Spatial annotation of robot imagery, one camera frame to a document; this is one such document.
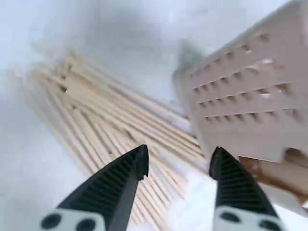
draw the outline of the wooden sticks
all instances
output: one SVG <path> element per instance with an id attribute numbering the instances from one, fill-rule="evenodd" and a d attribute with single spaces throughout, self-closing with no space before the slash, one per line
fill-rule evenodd
<path id="1" fill-rule="evenodd" d="M 36 67 L 30 81 L 35 87 L 24 87 L 29 102 L 87 176 L 146 143 L 149 177 L 139 183 L 130 222 L 149 222 L 154 230 L 165 230 L 164 220 L 174 195 L 185 197 L 182 187 L 186 179 L 161 153 L 204 174 L 196 165 L 204 161 L 197 140 L 136 103 L 166 110 L 158 109 L 155 102 L 97 71 L 87 61 L 80 68 L 80 59 L 68 60 L 56 71 L 44 64 Z M 32 97 L 33 89 L 40 92 L 39 99 Z"/>

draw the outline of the wooden stick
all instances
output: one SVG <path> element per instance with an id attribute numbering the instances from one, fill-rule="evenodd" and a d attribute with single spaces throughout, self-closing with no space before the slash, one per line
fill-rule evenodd
<path id="1" fill-rule="evenodd" d="M 120 152 L 122 152 L 123 154 L 126 153 L 126 150 L 120 145 L 120 143 L 118 142 L 118 140 L 115 138 L 114 139 L 114 144 L 115 146 L 120 150 Z M 140 190 L 140 194 L 138 194 L 138 197 L 136 197 L 136 202 L 140 201 L 141 204 L 143 206 L 141 207 L 145 207 L 145 209 L 148 211 L 150 217 L 151 217 L 151 220 L 153 221 L 153 223 L 158 226 L 160 226 L 159 224 L 161 223 L 160 222 L 160 218 L 159 216 L 156 214 L 155 210 L 154 210 L 154 207 L 152 206 L 152 204 L 150 202 L 147 201 L 147 198 L 146 198 L 146 194 L 143 194 L 143 192 Z"/>
<path id="2" fill-rule="evenodd" d="M 118 144 L 118 141 L 117 139 L 113 136 L 114 133 L 116 133 L 116 130 L 115 128 L 111 128 L 111 126 L 109 126 L 106 122 L 104 121 L 101 121 L 102 123 L 102 126 L 109 130 L 108 132 L 108 136 L 109 138 L 113 141 L 113 143 L 116 144 L 117 147 L 119 147 L 120 145 L 117 145 Z M 168 190 L 166 189 L 166 187 L 163 185 L 163 183 L 161 183 L 161 181 L 159 180 L 159 178 L 157 178 L 157 176 L 153 173 L 153 171 L 151 170 L 151 168 L 149 168 L 149 175 L 153 176 L 153 177 L 149 177 L 150 179 L 150 182 L 152 184 L 156 184 L 156 182 L 154 182 L 153 180 L 154 179 L 157 179 L 157 185 L 159 187 L 159 189 L 162 191 L 162 194 L 160 193 L 160 191 L 158 190 L 157 192 L 159 193 L 159 197 L 160 199 L 162 200 L 162 202 L 168 206 L 169 205 L 169 202 L 172 201 L 172 197 L 170 196 L 170 194 L 168 193 Z"/>
<path id="3" fill-rule="evenodd" d="M 53 115 L 56 118 L 57 122 L 59 123 L 59 127 L 64 129 L 68 138 L 71 140 L 73 145 L 76 147 L 76 149 L 78 150 L 80 155 L 82 155 L 82 157 L 85 160 L 85 162 L 87 163 L 87 165 L 90 166 L 90 168 L 93 172 L 96 172 L 99 169 L 99 166 L 96 165 L 92 161 L 92 159 L 89 157 L 89 155 L 87 155 L 87 151 L 85 150 L 84 146 L 80 144 L 79 140 L 76 138 L 76 136 L 72 132 L 71 128 L 67 125 L 67 123 L 64 122 L 63 118 L 58 113 L 58 111 L 54 107 L 54 105 L 51 103 L 51 101 L 49 100 L 46 93 L 41 91 L 41 94 L 45 97 L 46 100 L 44 101 L 44 103 L 47 106 L 47 108 L 49 109 L 50 114 Z"/>
<path id="4" fill-rule="evenodd" d="M 45 124 L 49 127 L 49 129 L 52 131 L 58 142 L 64 147 L 64 149 L 70 154 L 70 156 L 74 159 L 74 161 L 77 163 L 83 174 L 87 177 L 93 175 L 94 171 L 91 169 L 90 166 L 85 162 L 82 155 L 80 155 L 79 151 L 76 151 L 73 146 L 71 146 L 67 140 L 63 137 L 63 135 L 59 132 L 59 130 L 55 127 L 55 125 L 49 120 L 48 116 L 44 111 L 41 110 L 41 108 L 38 106 L 38 104 L 35 102 L 34 97 L 27 92 L 25 89 L 23 89 L 23 92 L 27 98 L 27 101 L 29 102 L 29 105 L 31 106 L 32 110 L 45 122 Z"/>
<path id="5" fill-rule="evenodd" d="M 64 107 L 63 103 L 61 100 L 58 98 L 58 96 L 52 94 L 52 97 L 58 106 L 58 108 L 62 111 L 64 114 L 65 118 L 68 120 L 68 123 L 72 126 L 74 131 L 76 132 L 76 135 L 79 137 L 80 141 L 83 143 L 84 147 L 87 149 L 88 155 L 93 159 L 93 161 L 96 163 L 96 165 L 99 168 L 102 168 L 104 165 L 101 161 L 101 159 L 98 158 L 98 154 L 95 152 L 91 144 L 89 143 L 88 139 L 85 137 L 84 133 L 80 129 L 79 125 L 77 122 L 74 120 L 72 114 L 68 110 L 67 107 Z"/>
<path id="6" fill-rule="evenodd" d="M 125 141 L 121 140 L 120 137 L 114 137 L 114 142 L 119 147 L 119 149 L 122 150 L 123 152 L 128 152 L 128 150 L 132 149 L 132 147 L 126 146 Z M 150 189 L 150 187 L 148 187 L 148 184 L 147 184 L 149 179 L 147 178 L 146 181 L 147 181 L 146 183 L 144 183 L 144 181 L 141 182 L 141 186 L 140 186 L 141 191 L 143 192 L 144 190 L 146 190 L 147 192 L 145 194 L 149 194 L 150 197 L 153 199 L 153 201 L 156 202 L 158 207 L 154 206 L 154 209 L 157 211 L 158 215 L 166 214 L 166 212 L 167 212 L 166 207 L 161 203 L 161 201 L 159 201 L 158 196 L 156 194 L 154 194 L 154 192 L 158 193 L 160 191 L 160 189 L 155 185 L 154 188 L 153 188 L 154 191 L 152 191 Z"/>
<path id="7" fill-rule="evenodd" d="M 109 156 L 107 149 L 103 146 L 97 134 L 94 132 L 91 125 L 88 123 L 87 119 L 82 115 L 81 111 L 78 108 L 75 108 L 73 111 L 75 118 L 77 119 L 80 127 L 85 132 L 86 136 L 88 137 L 89 142 L 92 144 L 96 153 L 99 154 L 100 159 L 104 163 L 104 165 L 109 164 L 112 159 Z"/>
<path id="8" fill-rule="evenodd" d="M 73 99 L 76 99 L 76 95 L 71 93 L 69 94 Z M 153 145 L 159 149 L 163 149 L 165 150 L 166 152 L 172 154 L 176 159 L 178 159 L 179 161 L 181 161 L 183 164 L 185 164 L 186 166 L 189 166 L 191 167 L 192 169 L 194 169 L 196 172 L 204 175 L 205 172 L 203 172 L 202 170 L 200 170 L 198 167 L 196 167 L 195 165 L 193 165 L 192 163 L 190 163 L 189 161 L 183 159 L 183 157 L 181 156 L 178 156 L 176 154 L 174 154 L 172 151 L 170 151 L 170 149 L 168 148 L 167 145 L 165 144 L 161 144 L 161 143 L 158 143 L 157 141 L 153 140 L 151 137 L 149 137 L 148 135 L 146 134 L 142 134 L 140 133 L 139 130 L 135 129 L 134 127 L 126 124 L 125 122 L 123 122 L 122 120 L 120 119 L 117 119 L 116 117 L 112 116 L 112 115 L 109 115 L 107 114 L 103 108 L 101 108 L 100 106 L 98 105 L 94 105 L 92 103 L 92 101 L 88 100 L 88 99 L 84 99 L 84 98 L 80 98 L 80 96 L 77 96 L 77 100 L 74 102 L 74 104 L 78 104 L 79 108 L 84 111 L 84 106 L 83 105 L 86 105 L 86 106 L 90 106 L 92 110 L 95 110 L 95 112 L 97 112 L 98 114 L 101 114 L 103 115 L 105 118 L 107 118 L 108 120 L 112 121 L 113 123 L 116 123 L 116 124 L 119 124 L 120 126 L 122 126 L 123 128 L 125 128 L 127 131 L 131 132 L 134 134 L 135 137 L 139 137 L 145 141 L 147 141 L 147 143 L 149 145 Z M 93 115 L 94 113 L 93 112 L 87 112 L 88 115 Z"/>
<path id="9" fill-rule="evenodd" d="M 142 121 L 142 119 L 137 119 L 136 117 L 132 116 L 130 113 L 127 113 L 125 110 L 120 109 L 118 106 L 116 106 L 113 103 L 110 103 L 110 101 L 105 100 L 103 97 L 100 97 L 95 92 L 91 92 L 89 89 L 87 89 L 84 85 L 79 85 L 77 83 L 73 83 L 72 81 L 69 81 L 68 86 L 71 86 L 71 88 L 68 89 L 67 93 L 76 90 L 77 92 L 80 92 L 82 94 L 82 97 L 88 98 L 89 100 L 95 101 L 96 103 L 99 103 L 100 106 L 103 106 L 104 104 L 106 107 L 104 107 L 108 113 L 110 114 L 117 114 L 119 118 L 122 120 L 125 120 L 127 123 L 129 123 L 132 126 L 138 126 L 140 130 L 147 131 L 151 136 L 153 136 L 155 139 L 159 140 L 160 142 L 168 143 L 170 147 L 172 147 L 174 150 L 176 150 L 178 153 L 186 156 L 187 158 L 196 157 L 198 160 L 204 161 L 204 157 L 202 157 L 200 154 L 197 154 L 193 151 L 191 151 L 190 148 L 186 147 L 182 143 L 180 143 L 178 140 L 175 140 L 168 135 L 166 135 L 163 132 L 160 132 L 156 128 L 150 126 L 148 123 L 145 123 Z"/>
<path id="10" fill-rule="evenodd" d="M 87 72 L 85 70 L 80 70 L 75 67 L 72 68 L 72 72 L 76 73 L 80 76 L 83 76 L 87 79 L 87 81 L 91 82 L 92 84 L 98 84 L 99 86 L 105 85 L 108 82 L 102 82 L 102 81 L 94 81 L 93 82 L 93 74 L 91 72 Z M 131 102 L 127 97 L 123 96 L 118 91 L 115 91 L 113 88 L 102 88 L 104 91 L 108 92 L 113 98 L 118 99 L 121 101 L 122 104 L 125 104 L 128 109 L 131 109 L 135 112 L 138 112 L 138 114 L 143 115 L 144 117 L 149 118 L 151 121 L 155 122 L 162 130 L 166 131 L 172 131 L 171 136 L 174 137 L 177 140 L 180 140 L 183 143 L 186 143 L 187 141 L 193 143 L 194 145 L 187 144 L 190 146 L 194 151 L 200 152 L 199 142 L 196 138 L 192 137 L 191 135 L 175 128 L 174 126 L 170 125 L 166 121 L 160 119 L 159 117 L 155 116 L 151 112 L 147 111 L 146 109 L 143 109 L 142 107 L 138 106 L 136 103 Z"/>
<path id="11" fill-rule="evenodd" d="M 134 123 L 131 123 L 130 121 L 127 121 L 125 116 L 122 116 L 120 114 L 115 113 L 113 110 L 111 110 L 108 107 L 102 107 L 98 104 L 96 104 L 93 99 L 89 96 L 86 95 L 80 95 L 79 93 L 77 93 L 77 91 L 74 91 L 73 89 L 68 89 L 66 91 L 66 93 L 68 95 L 70 95 L 72 98 L 76 99 L 77 101 L 83 102 L 85 105 L 90 106 L 92 109 L 95 109 L 96 111 L 99 111 L 101 115 L 103 115 L 104 117 L 109 117 L 108 119 L 115 122 L 115 123 L 121 123 L 121 126 L 128 126 L 124 127 L 126 130 L 131 130 L 133 129 L 134 132 L 138 132 L 141 133 L 143 136 L 147 136 L 149 139 L 153 140 L 151 137 L 149 137 L 149 135 L 145 134 L 144 132 L 142 132 L 142 130 L 137 130 L 136 128 L 134 128 Z M 151 133 L 151 136 L 153 138 L 155 138 L 155 140 L 159 141 L 159 143 L 161 143 L 162 145 L 172 148 L 173 150 L 175 150 L 177 153 L 179 153 L 181 156 L 183 156 L 186 160 L 182 159 L 182 157 L 176 155 L 178 157 L 178 159 L 181 159 L 182 162 L 187 163 L 187 161 L 193 162 L 195 161 L 195 158 L 187 155 L 186 152 L 184 152 L 182 149 L 180 149 L 179 147 L 170 144 L 169 142 L 167 142 L 165 139 L 162 139 L 160 136 L 157 136 L 156 134 Z"/>
<path id="12" fill-rule="evenodd" d="M 80 64 L 78 64 L 78 62 L 74 62 L 74 60 L 72 59 L 67 59 L 67 61 L 73 65 L 72 67 L 72 71 L 76 71 L 76 69 L 78 69 L 78 66 L 80 66 Z M 85 62 L 87 62 L 89 65 L 86 66 L 86 69 L 91 71 L 94 75 L 100 77 L 100 79 L 103 79 L 105 82 L 107 82 L 109 85 L 113 86 L 116 89 L 119 89 L 122 92 L 125 92 L 125 94 L 133 99 L 135 99 L 138 102 L 142 102 L 145 105 L 149 105 L 151 108 L 155 108 L 155 111 L 160 111 L 165 115 L 168 115 L 169 117 L 172 117 L 182 123 L 184 123 L 185 125 L 189 125 L 189 121 L 187 118 L 182 117 L 181 115 L 171 111 L 169 108 L 139 94 L 134 92 L 133 90 L 131 90 L 130 88 L 126 87 L 123 84 L 120 84 L 119 82 L 117 82 L 114 78 L 114 75 L 110 75 L 106 73 L 106 70 L 104 70 L 102 72 L 101 68 L 98 67 L 98 65 L 95 65 L 95 69 L 91 67 L 91 65 L 93 66 L 93 64 L 91 62 L 89 62 L 88 60 L 85 60 Z"/>

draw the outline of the slotted box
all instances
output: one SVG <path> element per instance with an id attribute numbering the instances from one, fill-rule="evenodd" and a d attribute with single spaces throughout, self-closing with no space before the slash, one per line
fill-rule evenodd
<path id="1" fill-rule="evenodd" d="M 174 75 L 204 155 L 280 162 L 308 150 L 306 3 L 293 1 L 202 64 Z"/>

